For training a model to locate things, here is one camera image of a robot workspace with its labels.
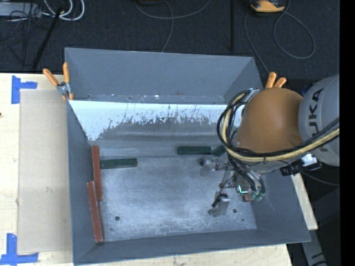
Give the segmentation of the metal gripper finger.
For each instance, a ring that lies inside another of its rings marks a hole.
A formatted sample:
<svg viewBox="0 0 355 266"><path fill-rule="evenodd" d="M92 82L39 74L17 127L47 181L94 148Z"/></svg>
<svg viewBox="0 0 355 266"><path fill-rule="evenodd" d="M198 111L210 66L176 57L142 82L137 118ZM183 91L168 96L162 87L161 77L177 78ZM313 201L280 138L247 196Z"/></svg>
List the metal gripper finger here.
<svg viewBox="0 0 355 266"><path fill-rule="evenodd" d="M200 176L206 177L211 172L218 171L220 169L220 159L219 158L202 158L199 162Z"/></svg>
<svg viewBox="0 0 355 266"><path fill-rule="evenodd" d="M216 193L215 199L208 210L208 214L213 217L224 216L227 212L230 199L225 193Z"/></svg>

